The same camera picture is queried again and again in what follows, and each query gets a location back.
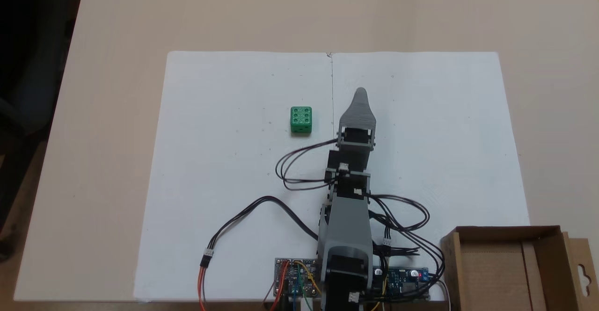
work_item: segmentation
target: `cardboard box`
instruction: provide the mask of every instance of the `cardboard box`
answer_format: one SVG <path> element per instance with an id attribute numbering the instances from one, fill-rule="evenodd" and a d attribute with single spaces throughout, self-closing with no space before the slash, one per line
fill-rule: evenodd
<path id="1" fill-rule="evenodd" d="M 588 240 L 560 226 L 458 226 L 441 240 L 453 311 L 591 311 L 599 289 Z M 583 294 L 578 265 L 590 279 Z"/>

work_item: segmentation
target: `robotic arm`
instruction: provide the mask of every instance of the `robotic arm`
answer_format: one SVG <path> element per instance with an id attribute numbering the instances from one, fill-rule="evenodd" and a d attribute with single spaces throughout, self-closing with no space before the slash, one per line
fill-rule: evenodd
<path id="1" fill-rule="evenodd" d="M 376 119 L 363 87 L 339 120 L 338 151 L 329 151 L 325 178 L 333 181 L 321 208 L 317 256 L 321 263 L 321 309 L 360 310 L 360 293 L 372 285 L 373 243 L 368 216 Z"/>

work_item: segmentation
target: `red wire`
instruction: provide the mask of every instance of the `red wire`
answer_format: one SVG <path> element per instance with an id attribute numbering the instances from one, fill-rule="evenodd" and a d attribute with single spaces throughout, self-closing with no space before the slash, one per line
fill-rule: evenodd
<path id="1" fill-rule="evenodd" d="M 287 267 L 289 266 L 289 261 L 286 260 L 285 261 L 285 266 L 283 267 L 283 272 L 281 273 L 281 278 L 279 279 L 279 281 L 281 281 L 278 284 L 278 293 L 276 298 L 274 299 L 274 303 L 272 303 L 272 307 L 270 308 L 270 311 L 274 311 L 274 309 L 277 308 L 277 303 L 278 303 L 278 299 L 281 298 L 281 294 L 283 294 L 283 281 L 285 280 L 285 273 L 287 273 Z"/>
<path id="2" fill-rule="evenodd" d="M 197 275 L 197 297 L 199 298 L 199 308 L 201 311 L 206 311 L 206 309 L 204 309 L 204 303 L 202 302 L 202 280 L 204 279 L 204 270 L 206 269 L 201 267 L 199 269 L 199 274 Z"/>

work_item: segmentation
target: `blue circuit board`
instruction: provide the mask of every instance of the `blue circuit board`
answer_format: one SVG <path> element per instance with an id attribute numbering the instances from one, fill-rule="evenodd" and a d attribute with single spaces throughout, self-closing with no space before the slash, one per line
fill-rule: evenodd
<path id="1" fill-rule="evenodd" d="M 382 290 L 383 271 L 380 267 L 373 267 L 373 290 Z M 418 290 L 421 285 L 430 281 L 428 276 L 428 268 L 409 268 L 409 267 L 390 267 L 387 276 L 388 294 L 397 296 L 406 294 L 414 290 Z M 420 297 L 420 299 L 428 300 L 430 295 L 428 291 Z"/>
<path id="2" fill-rule="evenodd" d="M 290 261 L 293 263 L 294 261 L 299 260 L 310 270 L 315 280 L 318 281 L 320 278 L 319 275 L 319 266 L 317 265 L 316 259 L 314 258 L 276 258 L 274 265 L 274 279 L 275 286 L 279 286 L 279 279 L 281 275 L 282 266 L 285 262 Z M 304 284 L 304 293 L 308 297 L 316 297 L 318 296 L 316 288 L 313 286 L 312 282 L 308 279 L 308 274 L 304 270 L 304 268 L 300 268 L 298 270 L 297 265 L 289 266 L 287 268 L 287 272 L 285 273 L 285 279 L 289 281 L 289 290 L 288 293 L 296 293 L 301 294 L 301 291 L 298 289 L 298 276 L 301 276 L 302 283 Z M 385 278 L 383 277 L 383 271 L 380 267 L 373 267 L 373 283 L 372 289 L 374 291 L 378 291 L 381 293 L 383 288 L 383 282 Z M 410 267 L 390 267 L 389 273 L 387 276 L 387 288 L 389 289 L 388 294 L 391 296 L 397 296 L 400 294 L 406 294 L 407 292 L 417 290 L 421 285 L 430 281 L 430 276 L 428 275 L 428 268 L 410 268 Z M 273 289 L 272 293 L 276 296 L 278 289 Z M 430 299 L 430 295 L 428 291 L 419 299 L 428 300 Z"/>

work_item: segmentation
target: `white wire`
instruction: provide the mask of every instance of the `white wire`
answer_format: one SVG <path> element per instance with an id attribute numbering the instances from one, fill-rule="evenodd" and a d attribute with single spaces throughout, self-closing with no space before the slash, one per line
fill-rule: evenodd
<path id="1" fill-rule="evenodd" d="M 447 304 L 449 304 L 449 311 L 451 311 L 451 297 L 449 297 L 449 290 L 447 290 L 447 285 L 444 281 L 438 280 L 437 283 L 443 286 L 445 290 L 445 296 L 447 296 Z"/>

